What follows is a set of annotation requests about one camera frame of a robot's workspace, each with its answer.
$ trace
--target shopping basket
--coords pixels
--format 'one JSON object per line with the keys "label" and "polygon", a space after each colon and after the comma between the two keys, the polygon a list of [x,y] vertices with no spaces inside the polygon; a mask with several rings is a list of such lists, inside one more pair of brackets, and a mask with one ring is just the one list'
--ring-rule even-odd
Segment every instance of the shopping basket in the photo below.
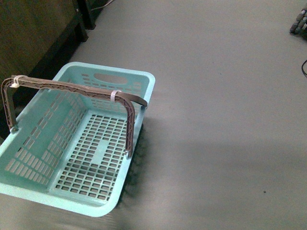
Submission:
{"label": "shopping basket", "polygon": [[[72,62],[53,80],[19,75],[1,88],[11,133],[0,146],[0,193],[92,217],[124,185],[150,100],[147,72]],[[12,88],[40,89],[15,117]]]}

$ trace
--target wooden cabinet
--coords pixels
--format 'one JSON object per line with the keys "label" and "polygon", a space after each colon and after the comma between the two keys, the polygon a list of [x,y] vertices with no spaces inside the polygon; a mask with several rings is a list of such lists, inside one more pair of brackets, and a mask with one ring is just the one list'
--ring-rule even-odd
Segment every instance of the wooden cabinet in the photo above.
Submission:
{"label": "wooden cabinet", "polygon": [[76,0],[0,0],[0,81],[42,69],[74,29],[86,40],[77,8]]}

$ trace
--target brown handle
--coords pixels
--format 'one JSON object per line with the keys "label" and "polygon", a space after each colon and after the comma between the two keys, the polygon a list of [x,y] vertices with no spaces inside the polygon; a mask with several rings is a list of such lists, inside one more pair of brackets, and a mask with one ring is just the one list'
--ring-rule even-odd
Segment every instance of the brown handle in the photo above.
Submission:
{"label": "brown handle", "polygon": [[[15,109],[12,99],[12,88],[10,87],[14,83],[18,83],[20,86],[25,86],[34,89],[56,89],[61,91],[75,92],[87,97],[103,99],[108,101],[111,100],[111,94],[113,92],[112,90],[99,89],[95,87],[61,82],[61,81],[36,79],[27,76],[20,76],[17,82],[14,82],[14,78],[5,79],[1,86],[1,94],[3,99],[7,124],[11,131],[18,130]],[[125,152],[128,154],[128,157],[131,157],[133,151],[133,131],[134,131],[134,117],[135,117],[135,110],[131,101],[141,104],[143,106],[147,106],[147,102],[141,97],[123,92],[117,92],[114,96],[114,101],[121,103],[127,110],[127,134],[126,134]]]}

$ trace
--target basket handle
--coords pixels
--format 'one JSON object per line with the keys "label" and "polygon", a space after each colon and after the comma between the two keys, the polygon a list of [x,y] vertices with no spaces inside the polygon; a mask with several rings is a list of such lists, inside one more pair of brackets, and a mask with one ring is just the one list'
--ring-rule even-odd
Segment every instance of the basket handle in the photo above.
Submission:
{"label": "basket handle", "polygon": [[11,132],[18,130],[12,97],[12,88],[25,86],[33,89],[56,89],[61,91],[75,92],[96,99],[103,99],[107,101],[112,100],[114,102],[121,103],[126,108],[127,133],[125,153],[127,157],[132,156],[135,110],[131,101],[146,107],[147,102],[143,98],[129,93],[99,89],[95,87],[78,85],[68,82],[30,78],[25,75],[13,75],[12,77],[14,78],[5,79],[1,85],[1,94],[4,104],[6,121]]}

